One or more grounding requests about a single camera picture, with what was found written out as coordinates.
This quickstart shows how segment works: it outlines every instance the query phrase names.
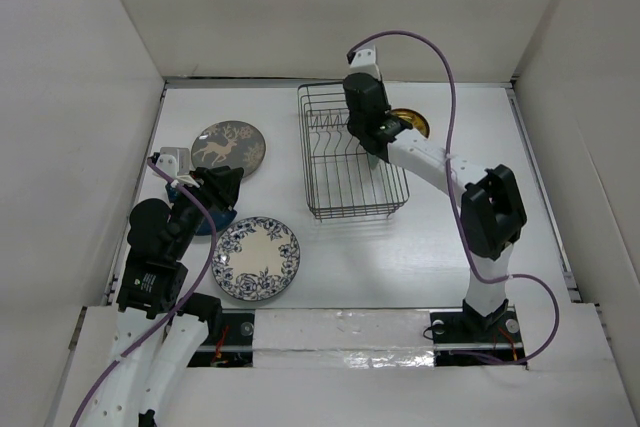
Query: white floor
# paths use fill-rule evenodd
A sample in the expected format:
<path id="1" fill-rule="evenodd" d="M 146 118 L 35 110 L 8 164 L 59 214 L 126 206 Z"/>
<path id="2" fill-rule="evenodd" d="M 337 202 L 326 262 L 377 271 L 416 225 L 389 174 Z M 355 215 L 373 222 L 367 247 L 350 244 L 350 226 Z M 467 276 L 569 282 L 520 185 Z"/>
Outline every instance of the white floor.
<path id="1" fill-rule="evenodd" d="M 448 87 L 440 84 L 389 84 L 394 107 L 420 111 L 431 124 L 431 138 L 444 143 L 449 118 Z M 219 296 L 224 307 L 452 307 L 468 285 L 469 269 L 448 200 L 409 175 L 411 198 L 391 219 L 380 222 L 317 222 L 304 192 L 296 88 L 168 90 L 153 139 L 164 146 L 191 147 L 207 126 L 224 120 L 249 122 L 262 131 L 267 154 L 258 171 L 243 182 L 238 219 L 274 217 L 298 237 L 301 265 L 291 286 L 266 302 L 245 303 L 227 296 L 213 276 L 200 287 Z M 546 211 L 528 164 L 511 105 L 503 88 L 459 89 L 455 152 L 487 167 L 504 163 L 514 170 L 528 224 L 511 261 L 511 272 L 543 277 L 556 295 L 568 299 L 560 256 Z M 166 199 L 163 182 L 145 172 L 140 200 Z M 187 284 L 200 271 L 209 239 L 196 239 L 183 259 Z M 535 286 L 513 284 L 514 302 L 548 305 Z"/>
<path id="2" fill-rule="evenodd" d="M 446 86 L 390 84 L 391 103 L 422 112 L 432 139 L 444 142 Z M 529 369 L 520 367 L 359 369 L 188 369 L 163 427 L 246 425 L 477 425 L 602 427 L 635 425 L 620 377 L 591 305 L 571 304 L 560 256 L 527 162 L 507 98 L 500 87 L 459 89 L 454 150 L 486 166 L 504 163 L 517 176 L 529 222 L 516 245 L 511 272 L 547 281 L 561 306 L 556 341 Z M 410 175 L 411 199 L 392 219 L 323 223 L 305 205 L 295 88 L 169 90 L 153 140 L 190 147 L 208 125 L 244 120 L 267 141 L 260 169 L 243 183 L 239 217 L 266 215 L 298 236 L 300 271 L 271 302 L 242 303 L 208 276 L 200 291 L 227 308 L 403 308 L 459 306 L 468 283 L 447 199 Z M 165 198 L 162 181 L 145 173 L 140 199 Z M 183 263 L 189 284 L 202 267 L 207 239 L 194 242 Z M 538 286 L 515 282 L 509 298 L 525 347 L 540 345 L 551 328 L 549 299 Z M 114 308 L 90 309 L 56 425 L 68 425 L 82 395 L 103 368 Z"/>

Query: white panel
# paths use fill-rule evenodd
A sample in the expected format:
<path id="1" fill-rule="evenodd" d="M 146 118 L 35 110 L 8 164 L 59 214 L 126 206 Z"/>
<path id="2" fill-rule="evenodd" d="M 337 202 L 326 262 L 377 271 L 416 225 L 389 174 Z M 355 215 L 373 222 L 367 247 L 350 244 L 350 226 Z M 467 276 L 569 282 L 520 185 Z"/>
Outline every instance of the white panel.
<path id="1" fill-rule="evenodd" d="M 592 308 L 580 307 L 583 320 L 594 317 Z M 56 427 L 69 425 L 99 375 L 96 366 L 104 365 L 108 352 L 101 352 L 101 346 L 115 324 L 104 310 L 113 309 L 90 309 L 87 314 Z M 582 362 L 559 370 L 187 369 L 167 406 L 163 427 L 212 421 L 229 427 L 635 426 L 615 364 L 606 346 L 600 348 L 602 332 L 578 330 L 581 343 L 562 342 L 559 348 L 564 350 L 561 356 Z"/>
<path id="2" fill-rule="evenodd" d="M 639 30 L 637 2 L 559 0 L 517 84 L 576 280 L 602 306 L 636 413 Z"/>
<path id="3" fill-rule="evenodd" d="M 79 313 L 74 305 L 0 309 L 0 425 L 44 425 Z"/>
<path id="4" fill-rule="evenodd" d="M 0 0 L 0 424 L 41 426 L 97 303 L 162 80 L 119 0 Z"/>
<path id="5" fill-rule="evenodd" d="M 458 80 L 506 81 L 549 0 L 123 0 L 163 75 L 335 78 L 374 32 L 429 36 Z M 442 80 L 435 56 L 389 40 L 387 79 Z"/>

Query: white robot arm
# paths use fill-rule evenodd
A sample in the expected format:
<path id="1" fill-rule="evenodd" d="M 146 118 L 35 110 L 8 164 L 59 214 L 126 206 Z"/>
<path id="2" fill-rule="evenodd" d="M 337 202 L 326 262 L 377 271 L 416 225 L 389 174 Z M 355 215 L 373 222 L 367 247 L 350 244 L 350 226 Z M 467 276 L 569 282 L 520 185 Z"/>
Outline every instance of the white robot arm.
<path id="1" fill-rule="evenodd" d="M 343 81 L 350 133 L 368 153 L 413 172 L 448 195 L 445 149 L 390 113 L 376 62 L 375 49 L 358 50 L 351 59 L 351 74 Z M 484 279 L 503 278 L 513 243 L 526 223 L 515 177 L 503 165 L 487 169 L 458 156 L 449 160 L 474 264 Z M 463 311 L 474 330 L 490 327 L 507 305 L 505 282 L 485 283 L 470 274 Z"/>

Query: dish rack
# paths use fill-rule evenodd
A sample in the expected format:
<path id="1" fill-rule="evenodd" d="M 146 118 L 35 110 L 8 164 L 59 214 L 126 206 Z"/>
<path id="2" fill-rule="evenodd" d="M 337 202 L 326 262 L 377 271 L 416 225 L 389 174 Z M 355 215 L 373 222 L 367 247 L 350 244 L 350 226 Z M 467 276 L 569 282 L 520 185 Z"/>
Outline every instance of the dish rack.
<path id="1" fill-rule="evenodd" d="M 389 216 L 407 200 L 404 169 L 376 161 L 347 130 L 341 82 L 298 89 L 307 205 L 316 219 Z"/>

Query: blue floral plate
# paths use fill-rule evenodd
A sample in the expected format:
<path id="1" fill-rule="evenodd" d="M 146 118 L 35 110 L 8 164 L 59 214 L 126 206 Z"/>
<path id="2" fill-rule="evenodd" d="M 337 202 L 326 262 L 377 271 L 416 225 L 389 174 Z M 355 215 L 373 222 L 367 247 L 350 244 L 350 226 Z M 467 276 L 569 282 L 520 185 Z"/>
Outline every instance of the blue floral plate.
<path id="1" fill-rule="evenodd" d="M 286 289 L 300 265 L 300 245 L 275 219 L 251 217 L 227 229 L 216 246 L 213 276 L 239 300 L 266 300 Z"/>

